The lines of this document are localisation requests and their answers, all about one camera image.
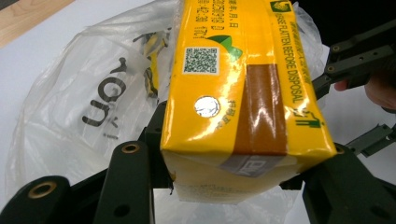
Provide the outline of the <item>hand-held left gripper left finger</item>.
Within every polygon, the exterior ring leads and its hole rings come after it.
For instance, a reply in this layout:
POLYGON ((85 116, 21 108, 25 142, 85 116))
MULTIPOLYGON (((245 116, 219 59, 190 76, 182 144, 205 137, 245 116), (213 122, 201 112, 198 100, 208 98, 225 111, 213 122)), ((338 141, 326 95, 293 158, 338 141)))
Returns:
POLYGON ((92 224, 155 224, 155 189, 172 189, 160 151, 166 103, 160 103, 136 141, 111 157, 92 224))

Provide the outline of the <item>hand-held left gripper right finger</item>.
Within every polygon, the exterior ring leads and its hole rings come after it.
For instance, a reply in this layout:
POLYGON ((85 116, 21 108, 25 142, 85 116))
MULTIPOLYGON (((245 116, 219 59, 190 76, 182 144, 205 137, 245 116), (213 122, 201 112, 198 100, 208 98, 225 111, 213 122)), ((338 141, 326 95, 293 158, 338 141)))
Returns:
POLYGON ((396 224, 396 186, 373 176, 351 149, 280 184, 303 192, 310 224, 396 224))

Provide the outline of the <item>white plastic bag smiley print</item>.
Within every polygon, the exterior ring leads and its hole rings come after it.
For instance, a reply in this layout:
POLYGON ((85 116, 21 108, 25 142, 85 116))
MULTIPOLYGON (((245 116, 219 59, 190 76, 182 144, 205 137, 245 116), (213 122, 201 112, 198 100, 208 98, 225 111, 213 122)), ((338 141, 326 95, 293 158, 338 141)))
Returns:
MULTIPOLYGON (((92 224, 114 148, 135 140, 167 102, 184 0, 155 0, 75 36, 37 79, 19 116, 7 161, 10 202, 0 224, 92 224)), ((292 4, 310 78, 320 37, 292 4)), ((279 184, 239 203, 156 195, 159 224, 278 224, 289 198, 279 184)))

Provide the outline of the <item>yellow drink carton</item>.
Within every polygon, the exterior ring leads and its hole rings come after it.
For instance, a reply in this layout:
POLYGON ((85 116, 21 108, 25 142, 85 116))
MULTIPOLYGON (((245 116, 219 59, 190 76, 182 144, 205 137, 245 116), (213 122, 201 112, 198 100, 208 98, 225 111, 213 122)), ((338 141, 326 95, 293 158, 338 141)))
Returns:
POLYGON ((289 0, 184 0, 161 151, 198 203, 242 202, 334 156, 289 0))

